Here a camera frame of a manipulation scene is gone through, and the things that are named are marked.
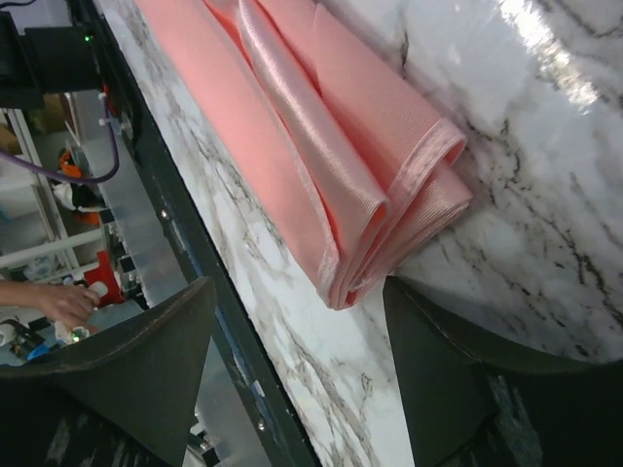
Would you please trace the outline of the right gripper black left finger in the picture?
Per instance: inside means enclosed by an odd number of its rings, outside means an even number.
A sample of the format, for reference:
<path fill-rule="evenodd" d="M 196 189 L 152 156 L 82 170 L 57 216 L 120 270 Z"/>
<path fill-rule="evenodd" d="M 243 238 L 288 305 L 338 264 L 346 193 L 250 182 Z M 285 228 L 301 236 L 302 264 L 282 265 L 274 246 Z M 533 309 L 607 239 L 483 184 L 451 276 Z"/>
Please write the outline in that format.
<path fill-rule="evenodd" d="M 201 277 L 92 337 L 2 366 L 2 465 L 181 465 L 215 308 Z"/>

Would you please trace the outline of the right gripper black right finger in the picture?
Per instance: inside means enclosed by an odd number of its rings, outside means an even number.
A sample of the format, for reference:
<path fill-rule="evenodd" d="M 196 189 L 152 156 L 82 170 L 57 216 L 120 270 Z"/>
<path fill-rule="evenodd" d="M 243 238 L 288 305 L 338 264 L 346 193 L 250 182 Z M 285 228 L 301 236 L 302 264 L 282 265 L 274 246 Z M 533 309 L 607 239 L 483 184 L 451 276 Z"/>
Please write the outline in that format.
<path fill-rule="evenodd" d="M 622 365 L 548 354 L 386 280 L 385 321 L 419 466 L 618 466 Z"/>

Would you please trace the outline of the person's hand in background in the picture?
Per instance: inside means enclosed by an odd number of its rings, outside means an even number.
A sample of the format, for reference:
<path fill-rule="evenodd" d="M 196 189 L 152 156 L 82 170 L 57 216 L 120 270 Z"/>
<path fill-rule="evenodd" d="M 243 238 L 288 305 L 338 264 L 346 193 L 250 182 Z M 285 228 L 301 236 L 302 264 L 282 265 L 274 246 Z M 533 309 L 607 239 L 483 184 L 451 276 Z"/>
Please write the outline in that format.
<path fill-rule="evenodd" d="M 1 306 L 37 309 L 69 330 L 89 329 L 89 319 L 99 301 L 93 290 L 83 286 L 1 281 Z"/>

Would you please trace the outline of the pink cloth napkin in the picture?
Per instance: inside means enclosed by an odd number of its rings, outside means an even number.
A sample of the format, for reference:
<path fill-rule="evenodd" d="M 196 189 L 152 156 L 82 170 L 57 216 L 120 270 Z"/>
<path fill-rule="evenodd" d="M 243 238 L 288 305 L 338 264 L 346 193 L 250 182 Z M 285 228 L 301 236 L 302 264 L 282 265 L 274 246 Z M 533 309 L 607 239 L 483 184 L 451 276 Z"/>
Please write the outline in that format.
<path fill-rule="evenodd" d="M 292 256 L 354 305 L 457 218 L 464 135 L 314 1 L 142 1 Z"/>

